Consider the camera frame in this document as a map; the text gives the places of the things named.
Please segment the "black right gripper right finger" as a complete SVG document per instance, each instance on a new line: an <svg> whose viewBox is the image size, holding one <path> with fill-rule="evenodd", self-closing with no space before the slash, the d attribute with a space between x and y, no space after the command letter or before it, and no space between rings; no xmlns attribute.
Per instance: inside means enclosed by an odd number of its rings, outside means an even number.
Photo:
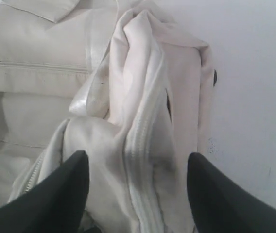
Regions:
<svg viewBox="0 0 276 233"><path fill-rule="evenodd" d="M200 233L276 233L276 209L243 190L197 152L188 159L188 199Z"/></svg>

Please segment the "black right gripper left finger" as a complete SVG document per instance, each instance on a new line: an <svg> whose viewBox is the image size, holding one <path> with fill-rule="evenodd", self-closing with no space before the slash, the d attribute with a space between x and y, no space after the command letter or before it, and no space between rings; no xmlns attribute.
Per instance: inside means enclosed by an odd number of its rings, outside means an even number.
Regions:
<svg viewBox="0 0 276 233"><path fill-rule="evenodd" d="M80 150L29 192L0 208L0 233L77 233L88 192L88 156Z"/></svg>

